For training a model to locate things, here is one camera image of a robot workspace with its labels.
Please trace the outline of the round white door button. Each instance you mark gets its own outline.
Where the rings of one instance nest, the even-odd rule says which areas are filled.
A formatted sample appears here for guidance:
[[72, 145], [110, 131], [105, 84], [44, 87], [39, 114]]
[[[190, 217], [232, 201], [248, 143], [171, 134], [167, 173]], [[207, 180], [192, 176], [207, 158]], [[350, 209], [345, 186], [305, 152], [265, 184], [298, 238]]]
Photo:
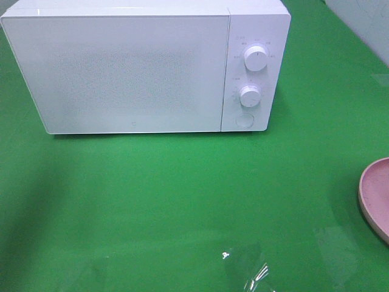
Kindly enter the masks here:
[[250, 128], [253, 126], [254, 121], [254, 117], [249, 113], [243, 113], [235, 119], [236, 125], [240, 128]]

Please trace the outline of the white microwave knob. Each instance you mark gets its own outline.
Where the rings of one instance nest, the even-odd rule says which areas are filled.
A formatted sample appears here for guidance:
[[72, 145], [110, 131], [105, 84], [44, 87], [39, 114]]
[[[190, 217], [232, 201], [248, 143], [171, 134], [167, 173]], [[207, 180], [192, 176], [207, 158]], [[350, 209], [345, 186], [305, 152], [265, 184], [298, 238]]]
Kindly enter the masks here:
[[243, 54], [246, 69], [258, 72], [267, 66], [268, 49], [263, 44], [254, 44], [248, 47]]
[[257, 86], [247, 85], [239, 91], [239, 101], [243, 107], [257, 106], [261, 101], [261, 90]]

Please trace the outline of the pink round plate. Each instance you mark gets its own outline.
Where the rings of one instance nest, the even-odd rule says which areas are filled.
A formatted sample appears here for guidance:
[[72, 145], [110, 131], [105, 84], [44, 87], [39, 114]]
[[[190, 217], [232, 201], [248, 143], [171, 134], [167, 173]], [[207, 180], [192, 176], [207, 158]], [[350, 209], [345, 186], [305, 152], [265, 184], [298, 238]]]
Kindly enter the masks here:
[[358, 199], [368, 224], [388, 245], [388, 157], [372, 162], [362, 172]]

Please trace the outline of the white microwave door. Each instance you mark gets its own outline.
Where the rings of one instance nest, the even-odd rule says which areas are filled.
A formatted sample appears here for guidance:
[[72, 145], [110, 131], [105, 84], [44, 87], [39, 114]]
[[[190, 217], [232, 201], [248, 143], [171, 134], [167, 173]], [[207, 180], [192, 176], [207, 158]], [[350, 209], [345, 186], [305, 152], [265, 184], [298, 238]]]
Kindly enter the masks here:
[[229, 17], [3, 17], [50, 134], [221, 129]]

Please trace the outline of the white microwave oven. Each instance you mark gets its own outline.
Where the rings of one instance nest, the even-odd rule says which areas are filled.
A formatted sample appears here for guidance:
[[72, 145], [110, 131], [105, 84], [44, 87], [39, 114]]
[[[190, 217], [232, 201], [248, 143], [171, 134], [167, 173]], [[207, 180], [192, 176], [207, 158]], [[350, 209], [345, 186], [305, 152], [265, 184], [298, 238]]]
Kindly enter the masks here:
[[[264, 131], [291, 23], [291, 15], [281, 1], [18, 1], [1, 16], [1, 26], [4, 29], [3, 17], [222, 15], [229, 17], [229, 28], [221, 129], [203, 132]], [[269, 52], [267, 66], [258, 72], [249, 71], [244, 64], [244, 51], [254, 44], [265, 45]], [[239, 101], [239, 91], [247, 85], [257, 86], [262, 93], [259, 104], [251, 108]], [[236, 125], [235, 119], [243, 113], [254, 117], [252, 127]]]

